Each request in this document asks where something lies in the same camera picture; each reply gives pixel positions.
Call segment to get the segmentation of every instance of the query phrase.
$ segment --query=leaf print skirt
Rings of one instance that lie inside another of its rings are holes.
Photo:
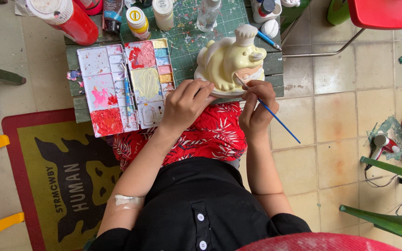
[[[247,148],[244,133],[238,126],[241,114],[238,102],[208,106],[187,128],[164,158],[162,166],[190,157],[233,161]],[[142,150],[156,127],[116,134],[113,150],[122,171]]]

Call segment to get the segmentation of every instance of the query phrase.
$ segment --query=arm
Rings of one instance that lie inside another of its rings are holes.
[[[276,94],[269,82],[253,80],[248,86],[248,91],[243,95],[246,104],[239,123],[248,142],[246,166],[249,187],[270,218],[280,213],[294,214],[283,192],[270,146],[266,143],[267,128],[273,117],[261,104],[254,111],[259,97],[274,113],[277,112]]]
[[[165,156],[176,140],[204,108],[215,100],[209,96],[213,89],[214,85],[209,82],[185,80],[167,96],[164,116],[158,129],[114,186],[97,236],[113,228],[131,230],[134,227],[142,208],[119,210],[119,206],[116,208],[114,195],[146,196]]]

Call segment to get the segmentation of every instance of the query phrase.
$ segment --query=red patterned fabric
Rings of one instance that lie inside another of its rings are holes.
[[[332,233],[287,234],[253,242],[237,251],[400,251],[365,237]]]
[[[239,158],[247,148],[238,126],[241,114],[238,102],[208,106],[185,130],[164,159],[162,166],[190,157],[221,161]],[[113,150],[124,171],[142,150],[156,127],[114,136]]]

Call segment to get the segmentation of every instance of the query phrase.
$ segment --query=tiled floor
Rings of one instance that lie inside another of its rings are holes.
[[[311,3],[285,44],[285,53],[335,50],[359,30],[349,20],[339,26],[328,24],[328,4]],[[15,16],[13,6],[13,1],[0,5],[0,68],[25,76],[27,83],[16,87],[0,83],[1,117],[72,107],[64,78],[62,35],[36,18]],[[392,115],[402,121],[401,55],[402,30],[366,30],[336,56],[284,62],[285,96],[278,100],[278,116],[302,144],[273,121],[272,156],[295,214],[313,231],[361,235],[402,249],[402,238],[338,211],[345,204],[393,214],[402,202],[402,186],[395,182],[384,188],[370,186],[358,162],[370,153],[367,131]],[[244,180],[245,159],[240,168]],[[402,166],[393,159],[387,162]],[[378,184],[392,176],[377,168],[371,168],[369,175]],[[7,150],[1,148],[0,219],[20,211]],[[0,250],[30,249],[24,223],[0,233]]]

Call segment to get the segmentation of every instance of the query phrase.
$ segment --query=paint palette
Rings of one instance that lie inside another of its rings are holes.
[[[165,98],[175,90],[167,40],[126,43],[125,58],[140,127],[155,127],[164,115]]]
[[[139,129],[122,45],[77,50],[96,137]]]

